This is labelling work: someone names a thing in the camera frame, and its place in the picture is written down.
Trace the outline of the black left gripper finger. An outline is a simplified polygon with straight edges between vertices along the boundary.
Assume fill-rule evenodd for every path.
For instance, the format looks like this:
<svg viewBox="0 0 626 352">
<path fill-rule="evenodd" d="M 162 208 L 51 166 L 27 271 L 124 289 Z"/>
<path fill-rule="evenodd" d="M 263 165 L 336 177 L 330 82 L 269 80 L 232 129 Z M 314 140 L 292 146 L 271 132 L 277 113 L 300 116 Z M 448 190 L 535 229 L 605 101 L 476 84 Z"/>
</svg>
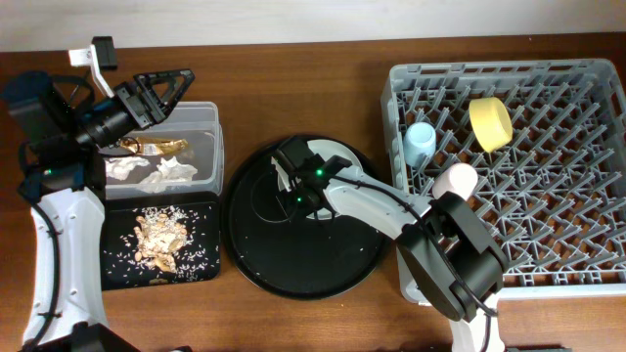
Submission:
<svg viewBox="0 0 626 352">
<path fill-rule="evenodd" d="M 154 89 L 158 85 L 165 84 L 176 91 L 189 87 L 195 80 L 195 75 L 190 69 L 174 69 L 156 72 L 138 73 L 133 76 L 138 86 L 144 89 Z"/>
<path fill-rule="evenodd" d="M 193 82 L 193 77 L 154 78 L 151 84 L 156 94 L 156 110 L 152 113 L 152 119 L 168 118 Z"/>
</svg>

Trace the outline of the gold foil wrapper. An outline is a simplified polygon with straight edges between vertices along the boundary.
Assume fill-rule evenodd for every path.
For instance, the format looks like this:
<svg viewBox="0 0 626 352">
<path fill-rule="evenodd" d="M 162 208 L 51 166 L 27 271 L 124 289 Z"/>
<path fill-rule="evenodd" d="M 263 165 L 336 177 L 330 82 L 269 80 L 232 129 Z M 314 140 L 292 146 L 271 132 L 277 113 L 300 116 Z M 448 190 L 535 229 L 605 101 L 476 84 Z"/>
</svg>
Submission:
<svg viewBox="0 0 626 352">
<path fill-rule="evenodd" d="M 152 137 L 123 137 L 115 145 L 129 151 L 131 155 L 140 156 L 177 154 L 189 147 L 189 143 L 185 139 Z"/>
</svg>

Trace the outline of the grey round plate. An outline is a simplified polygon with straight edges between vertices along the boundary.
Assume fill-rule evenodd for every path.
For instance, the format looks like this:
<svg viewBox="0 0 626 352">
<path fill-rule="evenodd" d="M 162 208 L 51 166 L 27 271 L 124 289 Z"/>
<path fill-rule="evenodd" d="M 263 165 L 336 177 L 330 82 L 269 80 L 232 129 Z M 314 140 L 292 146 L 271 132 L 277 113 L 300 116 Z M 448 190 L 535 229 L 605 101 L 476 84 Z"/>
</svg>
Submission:
<svg viewBox="0 0 626 352">
<path fill-rule="evenodd" d="M 312 139 L 306 141 L 308 148 L 313 154 L 318 154 L 324 161 L 328 161 L 332 156 L 338 155 L 348 159 L 353 165 L 363 168 L 359 157 L 346 145 L 330 139 Z M 278 173 L 278 190 L 291 191 L 288 185 L 288 174 L 279 166 L 278 161 L 272 157 L 271 164 L 275 166 Z"/>
</svg>

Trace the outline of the blue plastic cup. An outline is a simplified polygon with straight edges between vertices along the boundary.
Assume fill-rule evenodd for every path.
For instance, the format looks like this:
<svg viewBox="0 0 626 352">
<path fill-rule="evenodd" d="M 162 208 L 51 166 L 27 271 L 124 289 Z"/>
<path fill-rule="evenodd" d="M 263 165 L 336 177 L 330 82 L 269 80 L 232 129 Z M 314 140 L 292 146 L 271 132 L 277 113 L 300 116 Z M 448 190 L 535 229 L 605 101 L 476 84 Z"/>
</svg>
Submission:
<svg viewBox="0 0 626 352">
<path fill-rule="evenodd" d="M 411 124 L 403 139 L 405 163 L 419 168 L 427 158 L 432 158 L 436 149 L 436 133 L 426 122 Z"/>
</svg>

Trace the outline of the pink plastic cup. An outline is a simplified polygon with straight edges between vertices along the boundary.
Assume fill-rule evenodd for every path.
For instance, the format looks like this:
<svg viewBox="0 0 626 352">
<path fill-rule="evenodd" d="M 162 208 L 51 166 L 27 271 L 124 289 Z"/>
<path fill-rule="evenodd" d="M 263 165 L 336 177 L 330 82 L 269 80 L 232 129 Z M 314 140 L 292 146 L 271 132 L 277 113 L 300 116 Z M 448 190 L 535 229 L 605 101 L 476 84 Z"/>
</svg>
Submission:
<svg viewBox="0 0 626 352">
<path fill-rule="evenodd" d="M 435 180 L 431 189 L 435 199 L 451 192 L 463 200 L 468 200 L 478 183 L 476 170 L 467 163 L 454 163 L 442 172 Z"/>
</svg>

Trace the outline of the yellow bowl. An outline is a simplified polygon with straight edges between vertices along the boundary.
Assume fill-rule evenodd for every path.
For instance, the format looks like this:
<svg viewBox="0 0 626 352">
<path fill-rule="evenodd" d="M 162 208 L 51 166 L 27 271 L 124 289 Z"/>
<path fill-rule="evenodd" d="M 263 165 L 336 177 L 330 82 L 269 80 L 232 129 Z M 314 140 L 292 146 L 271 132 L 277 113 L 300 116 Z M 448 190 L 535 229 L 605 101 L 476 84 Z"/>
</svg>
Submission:
<svg viewBox="0 0 626 352">
<path fill-rule="evenodd" d="M 492 153 L 513 139 L 513 126 L 504 103 L 495 97 L 469 102 L 469 120 L 478 144 Z"/>
</svg>

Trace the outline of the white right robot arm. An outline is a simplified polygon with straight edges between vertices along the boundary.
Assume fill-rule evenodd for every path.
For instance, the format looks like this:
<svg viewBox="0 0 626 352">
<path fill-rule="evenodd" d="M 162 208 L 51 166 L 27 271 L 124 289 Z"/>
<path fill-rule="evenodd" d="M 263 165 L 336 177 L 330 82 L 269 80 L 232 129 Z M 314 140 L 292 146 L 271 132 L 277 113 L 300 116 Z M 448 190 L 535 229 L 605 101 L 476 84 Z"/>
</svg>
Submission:
<svg viewBox="0 0 626 352">
<path fill-rule="evenodd" d="M 448 319 L 453 350 L 504 350 L 497 304 L 509 261 L 461 197 L 403 193 L 340 156 L 273 162 L 298 203 L 358 219 L 394 240 L 423 296 Z"/>
</svg>

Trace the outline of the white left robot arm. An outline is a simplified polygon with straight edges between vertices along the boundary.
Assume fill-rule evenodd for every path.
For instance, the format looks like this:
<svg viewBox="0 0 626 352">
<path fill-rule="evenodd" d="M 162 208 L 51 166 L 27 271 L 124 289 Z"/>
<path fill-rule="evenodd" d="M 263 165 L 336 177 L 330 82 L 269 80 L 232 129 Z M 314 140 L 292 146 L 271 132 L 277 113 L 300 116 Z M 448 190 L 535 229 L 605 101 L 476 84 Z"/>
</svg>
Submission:
<svg viewBox="0 0 626 352">
<path fill-rule="evenodd" d="M 195 76 L 188 68 L 134 75 L 96 103 L 76 108 L 60 83 L 79 76 L 27 71 L 1 93 L 27 141 L 19 148 L 36 231 L 32 308 L 22 335 L 24 351 L 131 351 L 108 324 L 102 297 L 100 236 L 105 223 L 105 157 L 128 133 L 164 122 Z"/>
</svg>

